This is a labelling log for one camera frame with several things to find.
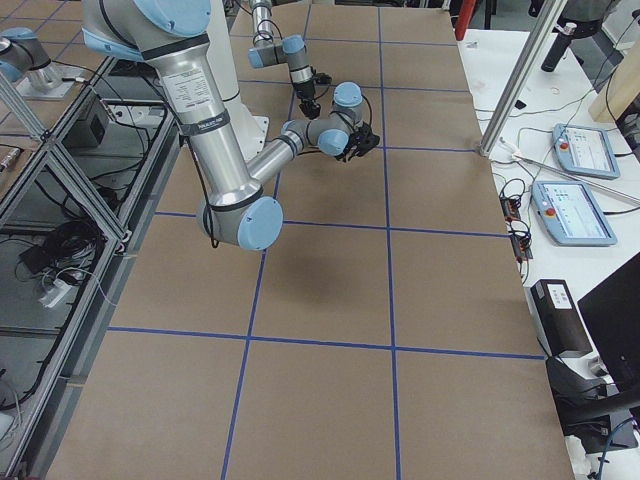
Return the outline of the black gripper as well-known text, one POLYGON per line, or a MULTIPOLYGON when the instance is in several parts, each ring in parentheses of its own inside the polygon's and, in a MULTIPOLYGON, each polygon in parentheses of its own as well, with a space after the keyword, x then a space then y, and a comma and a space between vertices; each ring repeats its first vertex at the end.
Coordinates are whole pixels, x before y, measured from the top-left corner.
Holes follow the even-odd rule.
POLYGON ((339 155, 339 158, 352 159, 354 156, 358 156, 360 139, 361 135, 359 132, 351 133, 342 153, 339 155))
POLYGON ((313 79, 293 84, 294 92, 299 101, 300 111, 306 118, 318 118, 321 106, 317 103, 315 82, 313 79))

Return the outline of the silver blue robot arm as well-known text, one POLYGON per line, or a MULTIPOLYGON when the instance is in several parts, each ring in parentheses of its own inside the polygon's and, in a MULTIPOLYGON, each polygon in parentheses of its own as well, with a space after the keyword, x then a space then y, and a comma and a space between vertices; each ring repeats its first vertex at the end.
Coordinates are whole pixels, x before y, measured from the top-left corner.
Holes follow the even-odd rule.
POLYGON ((363 118, 360 87, 343 82, 332 109, 321 117, 316 72, 299 35, 276 40, 272 1, 252 1, 255 68, 285 64, 305 117, 283 125, 281 133, 251 160, 245 160, 232 117, 219 93, 218 69, 208 59, 207 27, 214 14, 208 1, 85 1, 83 35, 88 48, 105 56, 144 62, 155 69, 166 102, 200 166, 205 193, 201 228, 212 241, 245 250, 264 250, 283 224, 279 202, 264 184, 307 147, 348 161, 379 139, 363 118))
POLYGON ((272 18, 276 1, 249 1, 253 22, 253 46, 248 60, 254 69, 286 64, 299 108, 308 119, 316 119, 321 106, 316 99, 317 72, 309 61, 308 51, 299 34, 282 36, 272 18))

